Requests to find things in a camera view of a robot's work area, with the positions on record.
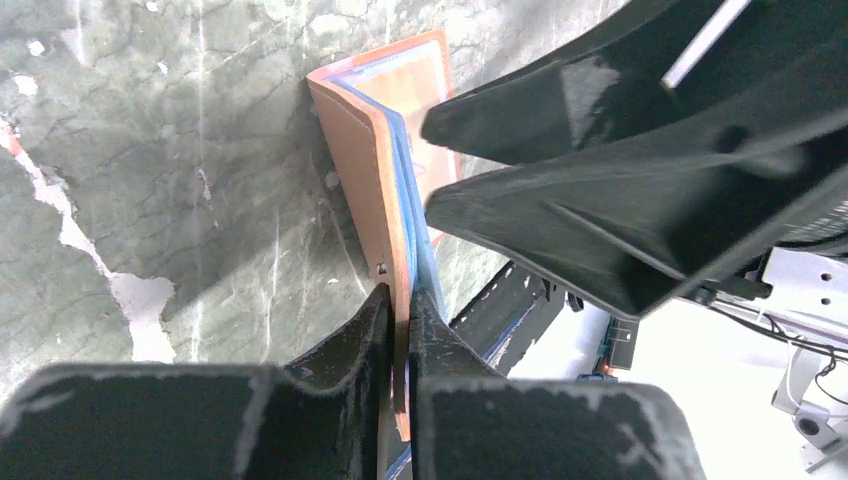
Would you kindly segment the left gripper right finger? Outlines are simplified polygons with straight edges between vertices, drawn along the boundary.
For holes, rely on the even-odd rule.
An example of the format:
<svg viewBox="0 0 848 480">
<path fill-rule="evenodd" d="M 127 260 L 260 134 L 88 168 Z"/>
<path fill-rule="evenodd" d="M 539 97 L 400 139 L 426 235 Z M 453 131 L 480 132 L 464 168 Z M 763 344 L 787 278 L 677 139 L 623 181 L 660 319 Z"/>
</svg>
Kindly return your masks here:
<svg viewBox="0 0 848 480">
<path fill-rule="evenodd" d="M 412 297 L 412 471 L 417 479 L 701 479 L 685 416 L 639 383 L 510 380 Z"/>
</svg>

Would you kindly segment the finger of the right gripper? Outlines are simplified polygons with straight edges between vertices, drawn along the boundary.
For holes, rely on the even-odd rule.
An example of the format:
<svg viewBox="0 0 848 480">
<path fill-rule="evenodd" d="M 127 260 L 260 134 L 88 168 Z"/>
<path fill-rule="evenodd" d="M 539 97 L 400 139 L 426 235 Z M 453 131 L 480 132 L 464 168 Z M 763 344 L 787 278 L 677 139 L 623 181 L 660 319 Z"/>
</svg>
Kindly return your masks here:
<svg viewBox="0 0 848 480">
<path fill-rule="evenodd" d="M 663 75 L 715 1 L 631 1 L 538 60 L 431 108 L 428 142 L 517 165 L 645 133 L 739 94 L 847 24 L 843 1 L 754 1 L 682 82 Z"/>
</svg>

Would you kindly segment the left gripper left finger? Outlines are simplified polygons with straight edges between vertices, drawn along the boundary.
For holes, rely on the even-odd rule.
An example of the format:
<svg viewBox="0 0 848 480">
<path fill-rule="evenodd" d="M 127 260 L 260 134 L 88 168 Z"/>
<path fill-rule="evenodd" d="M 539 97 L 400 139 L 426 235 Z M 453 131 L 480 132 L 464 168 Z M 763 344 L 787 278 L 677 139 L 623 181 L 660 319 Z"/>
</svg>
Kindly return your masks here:
<svg viewBox="0 0 848 480">
<path fill-rule="evenodd" d="M 279 366 L 57 364 L 1 413 L 5 479 L 379 479 L 392 350 L 377 286 Z"/>
</svg>

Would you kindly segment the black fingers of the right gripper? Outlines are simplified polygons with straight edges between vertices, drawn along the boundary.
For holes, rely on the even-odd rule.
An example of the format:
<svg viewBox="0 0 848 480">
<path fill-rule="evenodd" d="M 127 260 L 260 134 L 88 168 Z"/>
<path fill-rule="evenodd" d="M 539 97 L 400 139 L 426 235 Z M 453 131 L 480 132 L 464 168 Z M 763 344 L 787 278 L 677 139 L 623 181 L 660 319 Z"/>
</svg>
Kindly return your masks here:
<svg viewBox="0 0 848 480">
<path fill-rule="evenodd" d="M 727 275 L 847 177 L 845 120 L 689 120 L 443 188 L 428 222 L 620 317 Z"/>
</svg>

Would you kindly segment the brown leather card holder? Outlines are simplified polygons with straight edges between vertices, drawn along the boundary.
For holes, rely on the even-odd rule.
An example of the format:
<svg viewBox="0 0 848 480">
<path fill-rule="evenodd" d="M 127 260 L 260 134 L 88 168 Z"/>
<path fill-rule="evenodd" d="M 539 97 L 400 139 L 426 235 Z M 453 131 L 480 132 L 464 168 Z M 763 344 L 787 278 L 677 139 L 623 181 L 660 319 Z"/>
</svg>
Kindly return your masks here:
<svg viewBox="0 0 848 480">
<path fill-rule="evenodd" d="M 452 95 L 449 49 L 430 30 L 309 72 L 307 85 L 372 278 L 390 289 L 392 397 L 400 438 L 412 437 L 407 355 L 411 297 L 446 307 L 428 226 L 430 194 L 460 178 L 457 153 L 424 140 L 427 111 Z"/>
</svg>

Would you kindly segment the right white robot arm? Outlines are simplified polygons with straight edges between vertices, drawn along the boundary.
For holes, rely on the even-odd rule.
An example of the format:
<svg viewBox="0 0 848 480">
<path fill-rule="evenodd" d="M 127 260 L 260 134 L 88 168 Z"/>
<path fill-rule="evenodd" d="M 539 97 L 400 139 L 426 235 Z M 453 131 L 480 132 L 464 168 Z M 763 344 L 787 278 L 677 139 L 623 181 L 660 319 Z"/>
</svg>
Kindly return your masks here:
<svg viewBox="0 0 848 480">
<path fill-rule="evenodd" d="M 802 395 L 847 355 L 845 2 L 631 1 L 421 134 L 501 164 L 433 192 L 432 227 L 620 320 L 677 298 L 787 342 L 774 405 L 810 468 L 844 451 Z"/>
</svg>

